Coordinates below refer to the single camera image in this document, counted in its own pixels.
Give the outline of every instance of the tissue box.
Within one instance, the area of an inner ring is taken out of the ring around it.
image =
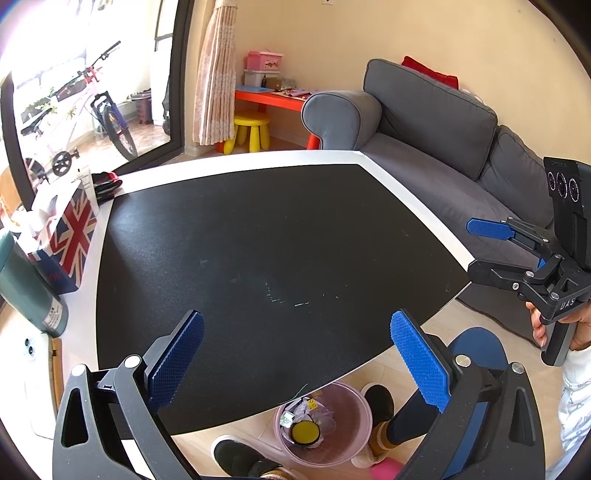
[[[96,226],[82,182],[44,184],[30,215],[21,248],[57,294],[78,290]]]

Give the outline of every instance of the camera lens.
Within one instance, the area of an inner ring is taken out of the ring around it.
[[[570,192],[570,198],[573,202],[578,202],[579,201],[579,186],[577,185],[577,182],[575,181],[575,179],[570,179],[569,180],[569,192]]]
[[[556,183],[558,185],[558,194],[562,197],[562,198],[566,198],[566,196],[568,195],[568,191],[567,191],[567,187],[566,187],[566,179],[564,178],[564,174],[563,173],[559,173],[556,176]]]
[[[556,179],[552,172],[548,172],[548,187],[550,187],[550,190],[552,191],[556,190]]]

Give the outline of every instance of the union jack flag pattern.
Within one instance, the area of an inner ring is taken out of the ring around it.
[[[96,216],[88,197],[83,188],[77,188],[62,216],[47,224],[44,237],[49,238],[48,242],[28,254],[57,294],[80,288],[95,226]]]

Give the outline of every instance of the sofa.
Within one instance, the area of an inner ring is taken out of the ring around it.
[[[376,59],[363,91],[317,93],[302,120],[322,149],[359,150],[389,172],[475,258],[536,268],[536,257],[520,247],[466,231],[472,217],[553,225],[541,159],[473,96]],[[514,292],[471,284],[459,299],[532,340],[528,310]]]

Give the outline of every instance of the screw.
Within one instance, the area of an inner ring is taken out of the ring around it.
[[[84,373],[85,370],[86,370],[85,364],[74,365],[72,367],[72,375],[74,375],[75,377],[79,377]]]
[[[470,364],[472,363],[472,360],[470,360],[469,356],[466,355],[458,355],[456,357],[456,363],[460,366],[460,367],[469,367]]]
[[[127,368],[135,368],[140,364],[141,361],[142,359],[139,355],[130,355],[125,359],[124,365]]]
[[[516,374],[524,374],[525,373],[525,367],[523,365],[521,365],[519,362],[513,362],[511,364],[511,369],[516,373]]]

